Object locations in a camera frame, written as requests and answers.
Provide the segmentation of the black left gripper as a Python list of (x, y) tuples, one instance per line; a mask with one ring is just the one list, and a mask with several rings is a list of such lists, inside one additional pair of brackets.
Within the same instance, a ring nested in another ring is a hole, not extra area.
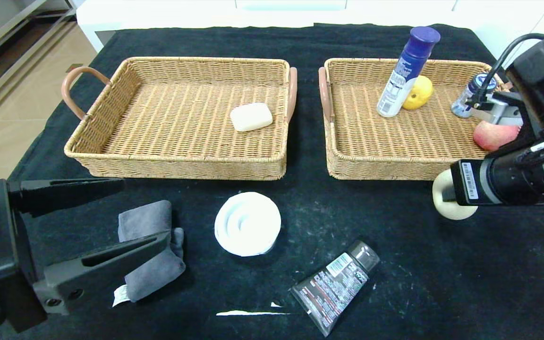
[(0, 179), (0, 325), (8, 323), (21, 333), (43, 323), (47, 313), (69, 315), (102, 295), (116, 279), (168, 249), (171, 232), (158, 232), (48, 265), (43, 279), (36, 282), (21, 212), (39, 217), (124, 189), (120, 178)]

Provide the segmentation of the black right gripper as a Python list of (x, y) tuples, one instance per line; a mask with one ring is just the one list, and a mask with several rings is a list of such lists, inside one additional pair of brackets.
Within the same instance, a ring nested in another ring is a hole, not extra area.
[(494, 151), (483, 159), (452, 164), (453, 184), (441, 188), (443, 202), (464, 206), (529, 206), (544, 202), (544, 163), (519, 162), (524, 150)]

